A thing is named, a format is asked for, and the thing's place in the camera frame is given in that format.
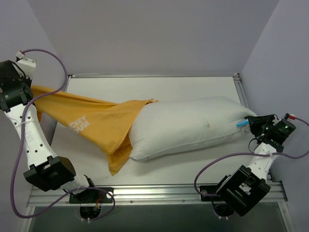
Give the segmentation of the white pillow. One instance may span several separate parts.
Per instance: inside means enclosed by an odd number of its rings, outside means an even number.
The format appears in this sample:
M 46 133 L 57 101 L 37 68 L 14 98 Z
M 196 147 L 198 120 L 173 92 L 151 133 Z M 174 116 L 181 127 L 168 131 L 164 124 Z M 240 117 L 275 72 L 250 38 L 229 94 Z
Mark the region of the white pillow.
M 146 161 L 238 139 L 250 132 L 239 126 L 249 108 L 222 96 L 151 103 L 141 109 L 129 131 L 129 157 Z

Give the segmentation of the orange Mickey Mouse pillowcase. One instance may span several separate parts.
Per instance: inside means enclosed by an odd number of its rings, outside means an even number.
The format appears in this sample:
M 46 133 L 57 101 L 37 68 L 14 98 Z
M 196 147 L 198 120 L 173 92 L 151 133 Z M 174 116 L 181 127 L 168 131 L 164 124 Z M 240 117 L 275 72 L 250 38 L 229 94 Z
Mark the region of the orange Mickey Mouse pillowcase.
M 38 114 L 51 118 L 96 144 L 106 155 L 109 172 L 116 175 L 129 159 L 132 145 L 129 131 L 143 107 L 155 100 L 130 100 L 113 103 L 64 91 L 33 85 L 31 91 L 38 97 Z

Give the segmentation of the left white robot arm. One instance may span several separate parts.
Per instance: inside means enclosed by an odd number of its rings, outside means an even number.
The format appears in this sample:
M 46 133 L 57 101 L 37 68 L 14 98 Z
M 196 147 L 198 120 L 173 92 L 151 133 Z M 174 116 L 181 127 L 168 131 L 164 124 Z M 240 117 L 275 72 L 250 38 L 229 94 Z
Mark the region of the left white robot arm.
M 24 143 L 28 171 L 25 179 L 43 191 L 83 187 L 80 197 L 87 203 L 97 198 L 97 189 L 86 175 L 77 176 L 68 158 L 58 156 L 48 144 L 37 117 L 34 104 L 25 112 L 26 105 L 33 99 L 30 90 L 32 79 L 23 71 L 34 72 L 33 60 L 10 60 L 0 64 L 0 109 L 14 125 Z

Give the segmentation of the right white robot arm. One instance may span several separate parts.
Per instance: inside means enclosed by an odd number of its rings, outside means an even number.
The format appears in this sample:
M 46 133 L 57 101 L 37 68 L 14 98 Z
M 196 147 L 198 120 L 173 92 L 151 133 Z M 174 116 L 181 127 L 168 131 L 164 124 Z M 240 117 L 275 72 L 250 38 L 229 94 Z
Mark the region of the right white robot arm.
M 257 147 L 249 165 L 241 165 L 232 175 L 226 176 L 214 188 L 217 198 L 222 199 L 238 215 L 246 215 L 270 191 L 267 174 L 284 149 L 283 143 L 296 129 L 290 121 L 295 116 L 286 114 L 283 119 L 274 115 L 247 116 L 238 124 L 249 125 L 250 132 L 257 140 Z

